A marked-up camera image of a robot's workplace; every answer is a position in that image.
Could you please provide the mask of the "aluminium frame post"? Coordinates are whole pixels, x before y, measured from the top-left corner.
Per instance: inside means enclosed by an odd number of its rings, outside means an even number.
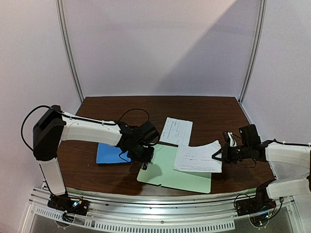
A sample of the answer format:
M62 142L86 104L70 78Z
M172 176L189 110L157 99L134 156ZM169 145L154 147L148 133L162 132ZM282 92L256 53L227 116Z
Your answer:
M253 69L255 67L255 62L256 62L256 57L257 53L259 50L259 44L260 44L260 38L262 34L262 28L264 25L264 18L265 18L265 11L266 11L266 5L267 5L267 0L260 0L259 1L259 10L258 10L258 17L257 17L257 22L255 26L255 31L254 31L254 38L253 38L253 44L251 48L251 54L250 54L250 60L247 66L247 71L246 71L246 76L239 94L238 98L238 103L242 105L248 86L250 84L251 76L253 73Z
M66 17L65 17L65 9L64 9L64 1L63 0L56 0L56 10L58 14L58 20L59 20L59 26L60 26L60 32L63 40L63 45L65 49L65 55L67 57L68 65L69 65L69 70L71 73L71 77L73 80L73 85L76 90L78 99L80 103L83 103L85 97L83 95L83 90L80 84L80 80L78 77L78 73L76 70L74 58L73 58L73 53L71 49L71 44L70 44L70 39L69 39L69 33L67 29L67 24L66 24Z

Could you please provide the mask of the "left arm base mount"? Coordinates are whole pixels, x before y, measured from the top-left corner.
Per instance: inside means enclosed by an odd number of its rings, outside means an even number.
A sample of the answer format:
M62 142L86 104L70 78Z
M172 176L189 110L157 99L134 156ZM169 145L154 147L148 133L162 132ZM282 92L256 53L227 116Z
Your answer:
M62 211L62 220L72 223L76 215L86 216L89 211L90 201L83 197L72 198L67 193L60 196L50 195L47 206Z

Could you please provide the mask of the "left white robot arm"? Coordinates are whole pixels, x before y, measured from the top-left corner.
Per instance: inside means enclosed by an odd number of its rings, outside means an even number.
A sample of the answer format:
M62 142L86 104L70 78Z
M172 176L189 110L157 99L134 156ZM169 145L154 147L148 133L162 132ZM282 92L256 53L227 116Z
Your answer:
M33 127L33 155L38 161L53 202L62 211L72 207L68 197L57 151L62 141L86 141L120 148L133 161L148 164L160 134L147 120L132 126L121 119L105 121L63 112L59 105L48 107Z

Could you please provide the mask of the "left aluminium frame post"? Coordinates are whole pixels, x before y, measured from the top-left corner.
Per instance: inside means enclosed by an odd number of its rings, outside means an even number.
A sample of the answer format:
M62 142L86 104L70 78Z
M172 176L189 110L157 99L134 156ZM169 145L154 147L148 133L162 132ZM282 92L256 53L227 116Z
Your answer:
M71 77L73 80L73 85L76 90L78 99L80 103L83 103L85 97L83 95L83 90L80 84L80 80L78 77L78 73L76 70L74 58L73 58L73 53L71 49L71 44L70 44L70 39L69 39L69 33L67 29L67 24L66 24L66 17L65 17L65 9L64 9L64 1L63 0L56 0L56 10L58 14L58 20L59 20L59 26L60 26L60 32L63 40L63 45L65 49L65 55L67 57L68 65L69 65L69 70L71 73Z

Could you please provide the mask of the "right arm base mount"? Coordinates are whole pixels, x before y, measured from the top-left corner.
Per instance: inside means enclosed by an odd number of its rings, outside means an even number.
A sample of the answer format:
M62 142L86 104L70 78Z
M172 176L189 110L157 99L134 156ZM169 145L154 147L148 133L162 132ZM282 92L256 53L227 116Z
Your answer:
M280 207L278 209L276 209L275 199L268 197L266 188L271 182L267 181L258 186L253 198L243 193L238 194L233 201L238 216L249 215L249 221L254 227L265 228L269 220L274 218L282 208L283 197L279 197Z

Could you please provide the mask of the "green clipboard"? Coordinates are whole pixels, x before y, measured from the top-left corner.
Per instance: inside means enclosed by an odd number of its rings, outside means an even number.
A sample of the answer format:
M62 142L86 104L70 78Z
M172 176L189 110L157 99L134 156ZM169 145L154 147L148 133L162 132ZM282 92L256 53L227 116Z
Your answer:
M211 174L182 172L173 168L177 147L157 144L147 168L140 169L137 181L190 192L211 192Z

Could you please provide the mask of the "right aluminium frame post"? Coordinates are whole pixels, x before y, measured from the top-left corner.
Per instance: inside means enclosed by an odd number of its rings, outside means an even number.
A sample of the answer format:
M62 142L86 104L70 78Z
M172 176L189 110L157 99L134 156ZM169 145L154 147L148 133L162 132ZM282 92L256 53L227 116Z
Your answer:
M264 25L264 18L265 18L265 11L266 11L266 5L267 5L267 0L260 0L259 1L259 10L258 10L258 17L257 17L257 22L255 26L255 31L254 31L254 38L253 38L253 44L251 48L251 54L250 54L250 60L247 66L247 71L246 71L246 76L239 94L238 98L238 103L242 105L248 86L250 84L251 76L253 73L253 69L255 67L255 62L256 62L256 57L257 53L259 50L259 44L260 44L260 38L262 34L262 28Z

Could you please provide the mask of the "blue folder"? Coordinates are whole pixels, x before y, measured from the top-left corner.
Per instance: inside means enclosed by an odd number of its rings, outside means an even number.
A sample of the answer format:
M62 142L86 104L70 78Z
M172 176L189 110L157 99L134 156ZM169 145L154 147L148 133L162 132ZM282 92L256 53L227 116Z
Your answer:
M127 164L132 160L127 157L128 152L122 152L120 148L99 143L97 147L96 164Z

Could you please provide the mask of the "aluminium front rail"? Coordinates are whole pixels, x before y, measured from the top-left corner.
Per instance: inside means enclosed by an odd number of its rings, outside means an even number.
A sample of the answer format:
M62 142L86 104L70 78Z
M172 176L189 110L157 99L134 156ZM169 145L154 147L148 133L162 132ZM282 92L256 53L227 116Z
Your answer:
M85 216L72 223L62 212L47 206L47 188L35 187L29 197L24 233L300 233L301 223L293 198L277 204L277 215L267 212L238 215L239 200L254 195L238 193L174 197L127 196L68 189L69 195L90 202Z

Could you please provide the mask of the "white paper sheets stack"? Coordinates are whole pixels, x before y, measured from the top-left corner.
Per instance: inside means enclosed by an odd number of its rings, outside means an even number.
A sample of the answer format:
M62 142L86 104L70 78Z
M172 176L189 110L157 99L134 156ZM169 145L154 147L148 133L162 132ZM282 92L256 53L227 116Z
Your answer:
M173 165L174 170L183 172L222 173L222 162L212 159L221 150L218 140L197 147L179 146Z

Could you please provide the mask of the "white paper sheet far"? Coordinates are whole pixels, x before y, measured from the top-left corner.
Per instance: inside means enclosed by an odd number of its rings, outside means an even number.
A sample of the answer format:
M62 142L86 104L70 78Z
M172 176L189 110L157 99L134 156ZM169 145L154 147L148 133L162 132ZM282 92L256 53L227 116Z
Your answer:
M192 121L167 117L160 136L160 142L188 146L192 125Z

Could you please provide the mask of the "metal clipboard clip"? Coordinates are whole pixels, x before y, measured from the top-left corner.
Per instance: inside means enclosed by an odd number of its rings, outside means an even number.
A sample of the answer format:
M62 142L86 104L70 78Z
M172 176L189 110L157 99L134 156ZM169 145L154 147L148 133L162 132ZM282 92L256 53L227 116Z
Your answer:
M141 168L140 169L147 170L147 168L148 168L148 163L142 163L141 164Z

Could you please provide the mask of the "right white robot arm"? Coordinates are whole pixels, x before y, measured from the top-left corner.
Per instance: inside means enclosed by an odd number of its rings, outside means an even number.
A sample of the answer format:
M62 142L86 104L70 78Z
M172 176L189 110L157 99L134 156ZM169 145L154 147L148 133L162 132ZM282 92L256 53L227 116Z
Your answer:
M258 187L262 189L252 199L251 207L261 212L270 204L270 199L309 195L311 193L311 145L267 140L252 146L226 144L212 154L212 159L223 163L234 163L244 159L268 162L275 179Z

